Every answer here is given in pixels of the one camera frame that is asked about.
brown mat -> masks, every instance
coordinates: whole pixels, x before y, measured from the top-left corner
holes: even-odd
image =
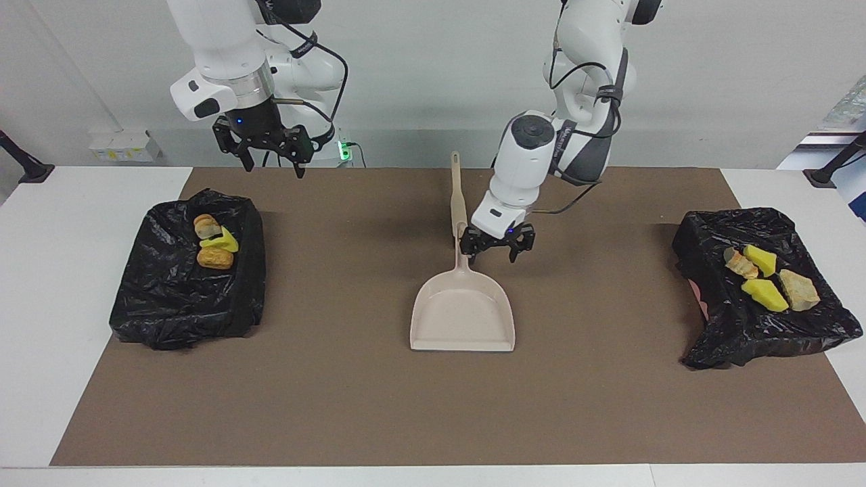
[[[465,171],[469,211],[488,171]],[[823,354],[691,372],[701,329],[670,242],[736,207],[719,171],[611,168],[536,247],[478,270],[508,292],[512,354],[418,353],[415,294],[454,265],[448,170],[196,169],[262,212],[268,291],[247,339],[112,340],[54,465],[835,463],[866,425]],[[549,181],[539,207],[576,190]]]

dustpan handle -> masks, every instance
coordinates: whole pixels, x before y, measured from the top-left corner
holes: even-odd
[[[460,183],[460,153],[454,151],[451,153],[451,233],[454,238],[460,238],[467,220],[466,200]]]

white wall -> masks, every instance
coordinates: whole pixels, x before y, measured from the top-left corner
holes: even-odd
[[[452,149],[489,165],[512,115],[553,109],[540,64],[558,11],[556,0],[323,0],[314,27],[352,70],[340,123],[372,165],[444,166]],[[852,35],[864,14],[850,0],[668,0],[629,33],[638,85],[613,162],[775,167],[866,73],[866,36]],[[87,132],[108,123],[71,59],[171,164],[236,164],[210,123],[171,102],[192,58],[161,0],[4,0],[0,58],[0,127],[46,162],[95,163]]]

white table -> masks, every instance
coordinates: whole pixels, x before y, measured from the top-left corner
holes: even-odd
[[[142,215],[177,199],[190,172],[63,166],[0,206],[0,485],[866,485],[866,464],[48,467],[111,338],[107,317]],[[723,173],[741,206],[773,206],[794,220],[824,277],[866,323],[866,228],[841,197],[800,172]],[[866,339],[827,355],[866,417]]]

white power box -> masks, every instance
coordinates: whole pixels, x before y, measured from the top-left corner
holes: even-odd
[[[146,130],[94,134],[90,152],[101,162],[157,162],[162,157]]]

